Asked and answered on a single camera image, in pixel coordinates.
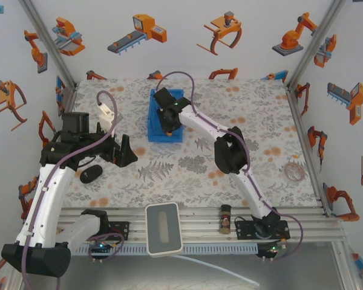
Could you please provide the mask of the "blue plastic bin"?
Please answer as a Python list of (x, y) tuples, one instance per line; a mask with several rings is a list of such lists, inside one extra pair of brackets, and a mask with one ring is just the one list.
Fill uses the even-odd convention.
[(173, 131), (171, 135), (168, 135), (162, 131), (159, 116), (157, 114), (157, 110), (160, 108), (160, 106), (153, 97), (155, 92), (155, 88), (152, 88), (149, 98), (149, 110), (147, 118), (148, 141), (152, 143), (182, 143), (182, 127)]

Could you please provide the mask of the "black computer mouse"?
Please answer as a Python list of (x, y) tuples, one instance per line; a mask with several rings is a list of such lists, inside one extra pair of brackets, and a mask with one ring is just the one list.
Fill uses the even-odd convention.
[(83, 184), (89, 184), (95, 181), (98, 177), (100, 177), (103, 173), (103, 168), (100, 165), (93, 165), (87, 169), (85, 169), (80, 174), (80, 181)]

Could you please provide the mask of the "floral patterned table mat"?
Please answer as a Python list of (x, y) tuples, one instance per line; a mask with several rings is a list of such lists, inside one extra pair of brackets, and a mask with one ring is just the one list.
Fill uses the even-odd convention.
[[(176, 202), (181, 207), (245, 206), (247, 201), (230, 176), (218, 170), (214, 146), (190, 127), (182, 143), (152, 143), (147, 137), (149, 98), (155, 80), (84, 80), (73, 106), (90, 115), (95, 130), (100, 111), (96, 94), (108, 91), (116, 99), (122, 120), (116, 137), (130, 137), (138, 161), (118, 168), (102, 159), (103, 174), (82, 184), (75, 174), (64, 207), (144, 207)], [(168, 89), (182, 89), (186, 98), (214, 121), (239, 127), (251, 157), (251, 169), (261, 191), (275, 207), (314, 207), (317, 199), (298, 139), (284, 85), (268, 80), (165, 80)], [(306, 177), (288, 180), (285, 164), (299, 164)]]

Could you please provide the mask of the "white grey rectangular pad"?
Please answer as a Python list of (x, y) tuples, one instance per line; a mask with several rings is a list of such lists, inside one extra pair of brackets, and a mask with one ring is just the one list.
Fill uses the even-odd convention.
[(183, 251), (178, 204), (150, 204), (145, 208), (146, 252), (152, 258), (176, 256)]

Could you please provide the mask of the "aluminium extrusion base rails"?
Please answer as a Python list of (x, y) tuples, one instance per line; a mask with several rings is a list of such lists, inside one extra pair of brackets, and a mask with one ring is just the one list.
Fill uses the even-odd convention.
[[(345, 239), (339, 219), (326, 217), (321, 207), (283, 207), (300, 221), (304, 242), (340, 242)], [(146, 240), (144, 208), (107, 208), (110, 221), (129, 222), (128, 242), (143, 243)], [(231, 234), (219, 233), (220, 209), (218, 208), (181, 208), (179, 209), (182, 239), (185, 243), (221, 243), (237, 241), (235, 227)]]

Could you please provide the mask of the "brown spice bottle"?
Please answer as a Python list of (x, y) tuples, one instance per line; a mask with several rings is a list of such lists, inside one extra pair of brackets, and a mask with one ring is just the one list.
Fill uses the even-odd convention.
[(221, 206), (220, 233), (231, 233), (231, 206), (227, 204)]

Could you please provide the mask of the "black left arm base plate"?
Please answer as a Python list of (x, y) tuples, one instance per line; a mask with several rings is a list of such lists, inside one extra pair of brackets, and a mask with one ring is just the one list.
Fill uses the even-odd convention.
[(111, 221), (109, 222), (109, 233), (119, 233), (123, 236), (124, 240), (128, 240), (129, 226), (130, 222), (128, 221)]

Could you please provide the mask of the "aluminium frame post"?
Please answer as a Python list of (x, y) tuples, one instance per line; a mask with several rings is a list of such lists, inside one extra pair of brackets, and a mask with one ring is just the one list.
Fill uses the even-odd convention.
[(41, 18), (38, 10), (34, 6), (32, 0), (18, 0), (22, 6), (25, 14), (27, 15), (30, 22), (33, 24), (39, 38), (43, 41), (48, 53), (50, 54), (53, 62), (55, 63), (61, 76), (66, 81), (65, 84), (74, 91), (76, 89), (76, 82), (73, 79), (66, 63), (64, 62), (59, 50), (54, 44), (53, 38), (50, 36), (43, 19)]
[(327, 9), (324, 17), (322, 18), (320, 25), (318, 26), (312, 40), (310, 41), (309, 46), (306, 48), (306, 51), (302, 58), (299, 61), (299, 64), (295, 68), (291, 79), (287, 84), (287, 88), (289, 91), (293, 91), (300, 78), (304, 74), (308, 65), (311, 63), (313, 56), (316, 54), (321, 42), (325, 39), (327, 32), (333, 25), (334, 21), (338, 17), (340, 11), (345, 6), (347, 0), (333, 0)]

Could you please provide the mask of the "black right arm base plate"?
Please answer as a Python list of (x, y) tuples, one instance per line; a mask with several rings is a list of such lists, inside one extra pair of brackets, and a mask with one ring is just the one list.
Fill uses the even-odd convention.
[(238, 240), (290, 239), (287, 221), (279, 221), (272, 228), (268, 228), (262, 222), (247, 221), (238, 216), (235, 218), (234, 225)]

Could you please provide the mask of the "aluminium side rail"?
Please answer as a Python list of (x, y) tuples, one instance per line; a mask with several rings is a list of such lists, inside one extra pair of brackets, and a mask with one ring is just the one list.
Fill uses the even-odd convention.
[(307, 138), (307, 131), (302, 121), (302, 117), (296, 103), (295, 95), (290, 89), (286, 89), (286, 94), (288, 97), (290, 110), (297, 129), (299, 142), (301, 144), (302, 152), (307, 164), (308, 173), (312, 182), (315, 195), (321, 201), (322, 207), (324, 209), (324, 215), (330, 218), (332, 216), (332, 212), (329, 208), (327, 198), (322, 187), (322, 180), (318, 173), (318, 165), (315, 164), (313, 160), (312, 149)]

